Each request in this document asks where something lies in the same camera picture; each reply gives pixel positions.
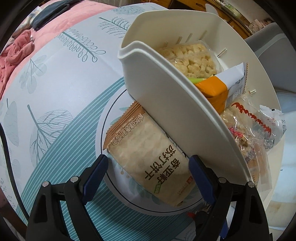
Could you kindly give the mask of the beige soda cracker pack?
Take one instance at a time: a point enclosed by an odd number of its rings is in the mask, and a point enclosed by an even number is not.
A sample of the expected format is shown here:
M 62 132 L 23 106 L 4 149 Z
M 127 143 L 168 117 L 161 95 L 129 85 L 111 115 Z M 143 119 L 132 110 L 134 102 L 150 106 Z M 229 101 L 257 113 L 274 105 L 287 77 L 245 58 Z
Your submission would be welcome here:
M 139 184 L 177 207 L 194 189 L 189 161 L 136 101 L 107 131 L 104 149 Z

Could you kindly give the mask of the clear bag round cookies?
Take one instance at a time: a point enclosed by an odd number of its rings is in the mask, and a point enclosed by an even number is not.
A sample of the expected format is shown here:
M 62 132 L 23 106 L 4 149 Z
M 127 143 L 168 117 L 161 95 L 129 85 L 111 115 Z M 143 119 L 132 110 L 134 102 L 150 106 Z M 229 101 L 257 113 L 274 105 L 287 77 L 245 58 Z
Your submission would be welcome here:
M 269 162 L 262 141 L 254 137 L 246 128 L 228 126 L 250 171 L 252 181 L 259 193 L 272 189 Z

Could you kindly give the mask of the nut snack clear pack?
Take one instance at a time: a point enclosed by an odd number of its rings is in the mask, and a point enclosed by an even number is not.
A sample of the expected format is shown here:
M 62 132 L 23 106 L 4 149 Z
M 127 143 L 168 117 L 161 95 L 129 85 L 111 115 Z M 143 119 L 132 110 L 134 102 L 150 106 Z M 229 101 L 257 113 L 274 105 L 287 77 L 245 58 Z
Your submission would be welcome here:
M 271 119 L 242 95 L 227 107 L 220 117 L 235 137 L 259 140 L 266 149 L 276 145 L 276 134 Z

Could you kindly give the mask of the red white snack bag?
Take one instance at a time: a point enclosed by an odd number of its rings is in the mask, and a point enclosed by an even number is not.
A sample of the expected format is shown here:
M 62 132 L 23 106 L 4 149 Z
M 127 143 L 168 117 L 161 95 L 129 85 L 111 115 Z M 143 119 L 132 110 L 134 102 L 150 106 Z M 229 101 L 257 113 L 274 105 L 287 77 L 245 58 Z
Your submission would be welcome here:
M 263 124 L 269 128 L 264 128 L 264 146 L 266 149 L 272 149 L 280 142 L 287 130 L 285 116 L 281 110 L 270 109 L 264 105 L 259 106 L 259 113 Z

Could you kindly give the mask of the orange white snack packet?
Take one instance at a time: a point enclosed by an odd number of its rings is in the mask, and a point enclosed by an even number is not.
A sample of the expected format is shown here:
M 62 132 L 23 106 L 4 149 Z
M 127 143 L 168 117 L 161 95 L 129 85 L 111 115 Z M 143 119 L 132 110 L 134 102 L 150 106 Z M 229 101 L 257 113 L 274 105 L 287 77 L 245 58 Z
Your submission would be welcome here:
M 240 63 L 217 75 L 195 83 L 195 86 L 206 97 L 217 113 L 221 114 L 234 99 L 244 93 L 247 68 L 247 63 Z

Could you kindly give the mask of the green small snack packet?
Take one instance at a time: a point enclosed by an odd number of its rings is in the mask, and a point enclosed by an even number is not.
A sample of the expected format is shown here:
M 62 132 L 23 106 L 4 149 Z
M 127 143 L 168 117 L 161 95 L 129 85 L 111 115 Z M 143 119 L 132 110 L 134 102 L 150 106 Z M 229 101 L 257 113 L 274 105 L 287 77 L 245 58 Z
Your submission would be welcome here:
M 198 84 L 204 80 L 206 80 L 206 78 L 192 78 L 190 77 L 189 80 L 193 83 L 193 84 Z

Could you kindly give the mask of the puffed rice cake pack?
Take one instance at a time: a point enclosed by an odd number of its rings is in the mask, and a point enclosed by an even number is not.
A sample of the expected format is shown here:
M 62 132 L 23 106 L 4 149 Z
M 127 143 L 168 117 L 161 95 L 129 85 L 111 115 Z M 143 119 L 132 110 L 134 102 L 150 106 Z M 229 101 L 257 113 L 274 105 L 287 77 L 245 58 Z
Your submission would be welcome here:
M 157 52 L 188 78 L 209 78 L 223 71 L 212 49 L 202 40 L 159 48 Z

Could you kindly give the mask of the pink quilt blanket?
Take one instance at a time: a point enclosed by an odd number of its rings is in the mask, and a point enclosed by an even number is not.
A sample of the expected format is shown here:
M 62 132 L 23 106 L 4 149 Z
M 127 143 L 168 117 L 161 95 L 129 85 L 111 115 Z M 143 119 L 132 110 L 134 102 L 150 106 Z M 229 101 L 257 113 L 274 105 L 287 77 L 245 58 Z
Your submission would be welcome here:
M 25 57 L 19 65 L 16 66 L 7 82 L 1 82 L 1 96 L 3 96 L 5 90 L 12 84 L 13 80 L 16 78 L 23 66 L 27 64 L 30 58 L 32 58 L 34 54 L 36 54 L 48 42 L 57 37 L 62 31 L 67 30 L 91 16 L 114 8 L 116 7 L 105 3 L 98 3 L 96 1 L 81 1 L 60 16 L 51 20 L 40 30 L 35 31 L 33 28 L 30 28 L 31 38 L 34 42 L 34 50 L 31 54 Z

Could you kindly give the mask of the white plastic organizer bin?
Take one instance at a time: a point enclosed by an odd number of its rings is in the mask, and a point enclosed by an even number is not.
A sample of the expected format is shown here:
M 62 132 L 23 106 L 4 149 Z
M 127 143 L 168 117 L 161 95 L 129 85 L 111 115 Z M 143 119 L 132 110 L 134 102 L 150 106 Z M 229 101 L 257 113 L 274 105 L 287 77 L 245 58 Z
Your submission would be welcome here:
M 221 54 L 224 68 L 248 64 L 247 90 L 255 106 L 280 109 L 262 64 L 240 35 L 219 16 L 163 9 L 139 14 L 123 37 L 118 58 L 128 93 L 188 156 L 198 155 L 217 176 L 236 184 L 251 181 L 234 138 L 201 92 L 157 49 L 205 41 Z

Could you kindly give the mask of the pink crumpled garment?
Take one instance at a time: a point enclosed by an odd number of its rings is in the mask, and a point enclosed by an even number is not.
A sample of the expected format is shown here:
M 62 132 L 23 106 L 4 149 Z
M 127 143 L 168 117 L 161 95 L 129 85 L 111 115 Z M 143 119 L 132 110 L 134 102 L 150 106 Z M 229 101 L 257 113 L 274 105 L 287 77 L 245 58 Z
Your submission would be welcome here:
M 31 31 L 23 31 L 1 54 L 1 82 L 5 83 L 22 60 L 34 50 Z

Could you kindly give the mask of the dark blue folded garment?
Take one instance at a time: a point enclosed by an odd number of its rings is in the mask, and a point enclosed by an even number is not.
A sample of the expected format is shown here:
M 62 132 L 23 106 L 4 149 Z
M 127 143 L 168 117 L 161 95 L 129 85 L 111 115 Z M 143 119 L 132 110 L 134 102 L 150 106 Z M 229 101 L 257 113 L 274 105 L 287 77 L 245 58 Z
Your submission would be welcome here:
M 79 2 L 81 2 L 81 0 L 67 0 L 57 1 L 48 5 L 34 18 L 31 23 L 32 28 L 35 31 L 40 30 L 44 25 L 48 24 L 51 20 L 63 14 Z

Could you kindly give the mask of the grey office chair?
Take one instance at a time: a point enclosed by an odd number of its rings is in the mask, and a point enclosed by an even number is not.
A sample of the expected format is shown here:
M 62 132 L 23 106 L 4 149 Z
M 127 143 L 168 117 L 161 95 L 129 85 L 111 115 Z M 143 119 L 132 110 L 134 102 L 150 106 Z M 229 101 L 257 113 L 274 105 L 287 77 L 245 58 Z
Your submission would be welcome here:
M 295 49 L 283 30 L 271 23 L 245 42 L 269 76 L 282 112 L 295 111 Z

